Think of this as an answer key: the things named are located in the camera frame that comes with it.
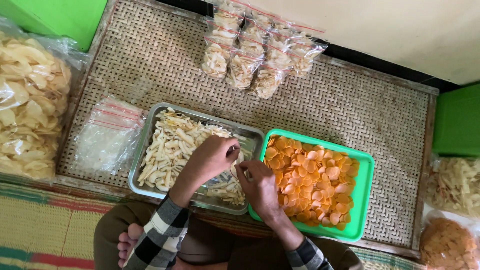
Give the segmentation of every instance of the woven floor mat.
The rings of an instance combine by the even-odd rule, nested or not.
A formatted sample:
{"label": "woven floor mat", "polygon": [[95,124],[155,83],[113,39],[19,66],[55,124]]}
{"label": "woven floor mat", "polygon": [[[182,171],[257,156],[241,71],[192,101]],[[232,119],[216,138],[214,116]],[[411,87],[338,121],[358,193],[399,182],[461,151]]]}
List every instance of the woven floor mat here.
{"label": "woven floor mat", "polygon": [[428,94],[318,62],[288,77],[270,100],[200,69],[206,26],[135,1],[120,1],[94,60],[58,173],[127,186],[128,172],[91,178],[71,169],[86,116],[105,90],[149,110],[170,102],[262,129],[286,129],[370,153],[375,159],[364,239],[409,247],[422,165]]}

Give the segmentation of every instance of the bamboo tray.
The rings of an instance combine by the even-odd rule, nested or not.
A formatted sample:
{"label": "bamboo tray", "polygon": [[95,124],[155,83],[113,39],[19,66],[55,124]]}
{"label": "bamboo tray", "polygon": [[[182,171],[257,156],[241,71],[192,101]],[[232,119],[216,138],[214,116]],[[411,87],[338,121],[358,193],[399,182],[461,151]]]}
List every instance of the bamboo tray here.
{"label": "bamboo tray", "polygon": [[[272,99],[257,99],[200,71],[203,21],[152,0],[108,2],[91,48],[95,58],[71,99],[55,182],[151,201],[131,192],[128,172],[92,178],[72,170],[73,139],[105,90],[145,110],[169,102],[264,132],[281,128],[370,153],[370,205],[355,245],[418,257],[438,90],[323,56],[309,78],[289,76]],[[221,217],[262,226],[246,215]]]}

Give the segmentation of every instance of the green plastic tray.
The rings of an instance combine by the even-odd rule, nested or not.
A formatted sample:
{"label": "green plastic tray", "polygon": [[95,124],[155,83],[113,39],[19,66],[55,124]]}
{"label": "green plastic tray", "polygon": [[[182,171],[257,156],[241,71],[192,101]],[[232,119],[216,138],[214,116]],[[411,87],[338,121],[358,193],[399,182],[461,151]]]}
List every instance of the green plastic tray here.
{"label": "green plastic tray", "polygon": [[[375,161],[372,156],[368,153],[361,152],[352,148],[345,146],[337,145],[334,143],[326,142],[320,139],[315,139],[312,137],[307,137],[305,135],[300,135],[290,131],[285,131],[281,129],[273,129],[269,131],[265,137],[264,145],[262,147],[262,152],[260,154],[260,160],[264,160],[265,150],[267,149],[267,144],[270,136],[280,135],[287,138],[292,138],[294,140],[301,141],[303,143],[308,143],[311,145],[321,145],[326,149],[331,149],[333,151],[346,152],[348,156],[354,158],[360,162],[359,175],[355,177],[357,185],[351,194],[355,207],[350,211],[352,217],[352,222],[347,224],[345,230],[340,231],[337,228],[325,228],[321,225],[317,227],[310,227],[301,222],[294,222],[295,227],[298,228],[301,232],[311,233],[314,235],[321,235],[326,237],[331,237],[343,241],[355,242],[361,239],[363,236],[363,228],[365,227],[365,220],[367,218],[368,203],[370,200],[370,189],[372,187],[373,179],[373,169],[375,166]],[[253,211],[252,206],[248,205],[248,212],[250,215],[258,220],[262,221],[260,217]]]}

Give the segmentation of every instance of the shirt sleeve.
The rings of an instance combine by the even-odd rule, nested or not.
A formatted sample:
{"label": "shirt sleeve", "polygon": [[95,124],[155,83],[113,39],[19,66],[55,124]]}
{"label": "shirt sleeve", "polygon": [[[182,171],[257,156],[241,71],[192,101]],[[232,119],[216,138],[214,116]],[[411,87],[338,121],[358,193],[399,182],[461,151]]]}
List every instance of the shirt sleeve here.
{"label": "shirt sleeve", "polygon": [[321,250],[307,237],[294,251],[287,252],[293,270],[333,270]]}
{"label": "shirt sleeve", "polygon": [[123,269],[172,268],[181,242],[187,234],[189,216],[189,210],[173,203],[167,194],[145,225],[145,232],[138,239]]}

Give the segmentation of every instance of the stainless steel tray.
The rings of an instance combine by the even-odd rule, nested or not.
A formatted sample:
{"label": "stainless steel tray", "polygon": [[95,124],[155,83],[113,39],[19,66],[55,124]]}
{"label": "stainless steel tray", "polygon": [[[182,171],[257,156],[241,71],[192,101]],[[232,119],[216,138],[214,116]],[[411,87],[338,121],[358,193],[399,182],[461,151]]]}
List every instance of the stainless steel tray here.
{"label": "stainless steel tray", "polygon": [[[155,197],[159,199],[165,198],[167,195],[166,192],[162,192],[156,188],[151,188],[147,185],[139,186],[137,181],[138,177],[142,173],[142,168],[140,165],[144,159],[147,148],[152,143],[153,133],[155,132],[155,123],[156,115],[161,111],[166,110],[168,107],[174,109],[176,112],[183,113],[186,116],[190,117],[194,121],[201,121],[204,124],[214,124],[222,126],[228,131],[241,135],[243,137],[249,138],[252,140],[251,145],[243,146],[246,150],[252,152],[251,160],[259,159],[260,152],[262,151],[262,144],[265,140],[265,135],[258,128],[249,127],[246,125],[238,124],[232,121],[224,120],[215,116],[197,112],[194,110],[189,110],[182,108],[169,103],[158,103],[156,104],[148,114],[148,118],[145,124],[145,127],[142,131],[142,137],[139,142],[139,147],[135,153],[135,158],[133,160],[132,169],[128,175],[128,186],[130,189],[138,194]],[[233,215],[242,215],[248,211],[248,201],[245,200],[245,205],[233,205],[227,202],[222,201],[217,197],[208,197],[202,194],[195,194],[192,197],[192,204],[197,207],[202,207],[206,209],[211,209],[215,211],[220,211]]]}

